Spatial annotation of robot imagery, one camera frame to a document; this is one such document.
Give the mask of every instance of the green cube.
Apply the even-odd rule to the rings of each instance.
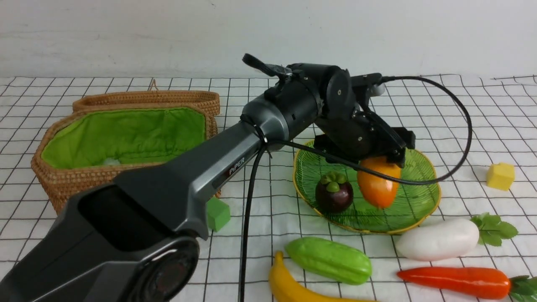
[[[229,205],[220,199],[213,197],[207,202],[207,226],[218,232],[231,219]]]

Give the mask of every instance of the wire cable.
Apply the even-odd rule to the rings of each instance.
[[[242,243],[241,243],[241,267],[240,267],[240,272],[239,272],[239,295],[238,295],[238,301],[239,302],[244,302],[244,296],[245,296],[246,258],[247,258],[247,255],[248,255],[248,249],[247,249],[247,247],[248,247],[248,230],[249,230],[249,223],[250,223],[250,210],[251,210],[251,207],[252,207],[253,186],[254,186],[255,179],[256,179],[256,173],[257,173],[257,168],[259,166],[259,161],[261,160],[261,157],[263,156],[265,151],[268,150],[270,145],[279,144],[279,145],[290,146],[290,147],[293,147],[293,148],[308,151],[308,152],[314,153],[316,155],[322,156],[322,157],[324,157],[326,159],[340,162],[341,164],[349,166],[349,167],[351,167],[351,168],[353,168],[355,170],[360,170],[360,171],[375,175],[377,177],[380,177],[380,178],[383,178],[383,179],[386,179],[386,180],[389,180],[389,181],[393,181],[393,182],[401,183],[401,184],[407,184],[407,185],[429,185],[429,184],[434,184],[434,183],[441,182],[441,181],[446,180],[449,177],[451,177],[464,164],[464,161],[466,160],[466,158],[468,156],[468,153],[470,152],[471,140],[472,140],[472,132],[473,132],[470,114],[468,113],[468,110],[466,110],[466,107],[461,103],[461,101],[457,98],[457,96],[454,95],[451,91],[449,91],[446,87],[444,87],[443,85],[441,85],[441,84],[439,84],[439,83],[437,83],[437,82],[435,82],[433,80],[430,80],[428,78],[419,77],[419,76],[392,76],[392,77],[384,77],[382,79],[382,82],[387,83],[387,82],[397,81],[397,80],[416,80],[416,81],[422,81],[422,82],[431,84],[431,85],[441,89],[445,93],[447,93],[451,97],[451,99],[453,99],[453,101],[457,104],[457,106],[462,110],[462,113],[464,114],[464,116],[466,118],[466,123],[468,124],[468,139],[467,139],[466,147],[465,147],[465,149],[463,151],[463,154],[461,156],[461,160],[459,161],[459,163],[457,163],[457,165],[453,169],[448,171],[446,174],[444,174],[443,176],[438,177],[436,179],[431,179],[431,180],[428,180],[428,181],[410,181],[410,180],[406,180],[406,179],[395,178],[395,177],[391,177],[391,176],[388,176],[388,175],[384,175],[384,174],[379,173],[377,171],[364,168],[364,167],[360,166],[359,164],[355,164],[355,163],[350,162],[348,160],[342,159],[342,158],[340,158],[338,156],[334,156],[334,155],[331,155],[331,154],[328,154],[328,153],[324,153],[324,152],[322,152],[320,150],[317,150],[317,149],[314,149],[314,148],[311,148],[311,147],[308,147],[308,146],[305,146],[305,145],[301,145],[299,143],[295,143],[295,142],[291,142],[291,141],[283,141],[283,140],[271,140],[271,141],[267,142],[267,141],[263,140],[264,136],[261,135],[260,139],[262,141],[262,145],[261,145],[261,147],[259,149],[259,152],[258,152],[258,154],[256,156],[256,159],[254,160],[254,163],[253,163],[253,166],[252,166],[252,172],[250,174],[249,187],[248,187],[248,196],[246,197],[246,205],[245,205],[245,209],[244,209],[244,225],[243,225]]]

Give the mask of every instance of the yellow cube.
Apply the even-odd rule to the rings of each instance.
[[[487,172],[487,186],[509,191],[514,182],[514,166],[508,163],[492,164]]]

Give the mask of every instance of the plastic vegetable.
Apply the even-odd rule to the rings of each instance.
[[[511,239],[518,235],[518,230],[512,224],[502,221],[500,216],[488,212],[470,219],[479,229],[479,244],[499,247],[502,239]]]
[[[463,256],[478,243],[501,246],[502,239],[517,234],[517,229],[500,216],[483,213],[470,220],[456,218],[411,229],[401,235],[395,248],[412,260],[438,261]]]
[[[352,205],[352,185],[344,174],[335,171],[328,172],[317,183],[315,199],[321,210],[341,213]]]
[[[278,302],[374,302],[324,296],[303,287],[285,267],[282,251],[276,252],[268,283]]]
[[[479,230],[468,219],[455,218],[406,231],[396,250],[417,261],[438,261],[467,254],[477,246]]]
[[[362,251],[327,239],[299,238],[285,251],[304,270],[345,284],[363,284],[372,273],[371,261]]]
[[[493,268],[423,267],[397,273],[407,282],[451,290],[481,299],[501,300],[507,296],[524,301],[537,301],[537,278],[508,278]]]
[[[394,163],[388,163],[385,156],[364,159],[360,165],[384,175],[401,177],[401,168]],[[394,202],[399,183],[363,171],[358,171],[357,180],[364,199],[373,206],[387,208]]]

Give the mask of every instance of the woven tray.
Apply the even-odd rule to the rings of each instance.
[[[174,106],[187,105],[202,110],[206,115],[220,114],[220,96],[210,91],[159,90],[153,79],[148,91],[114,92],[83,97],[72,104],[73,112],[94,107],[112,106],[114,109],[129,109],[133,104],[144,108],[156,104],[170,103]]]
[[[313,147],[313,141],[306,143]],[[436,171],[431,161],[420,151],[407,149],[402,179],[425,181],[435,179]],[[342,164],[327,163],[316,154],[299,150],[293,165],[293,183],[298,195],[328,222],[347,231],[374,234],[401,234],[417,227],[430,216],[440,204],[442,195],[438,183],[430,185],[399,185],[393,203],[381,210],[371,205],[363,197],[357,182],[357,172]],[[317,182],[330,171],[346,174],[352,185],[354,198],[352,205],[341,213],[322,210],[316,200]]]
[[[150,104],[143,103],[122,104],[121,109],[145,109],[149,105]],[[206,117],[206,139],[215,136],[218,132],[214,117],[195,106],[187,104],[178,105],[177,103],[158,103],[152,104],[150,107],[156,109],[189,107],[197,112],[202,113]],[[32,157],[31,167],[32,170],[35,172],[40,184],[43,186],[43,189],[49,196],[56,213],[59,214],[61,212],[66,201],[72,195],[90,189],[94,186],[108,183],[112,181],[112,179],[119,172],[128,169],[135,169],[160,164],[159,162],[155,162],[145,164],[119,164],[116,166],[96,166],[77,169],[56,169],[42,159],[41,155],[44,148],[60,130],[69,126],[73,122],[81,119],[88,113],[117,109],[117,106],[106,105],[91,106],[87,109],[78,109],[70,116],[67,116],[54,123],[45,133],[43,139],[39,144],[39,147],[37,148],[37,151]]]

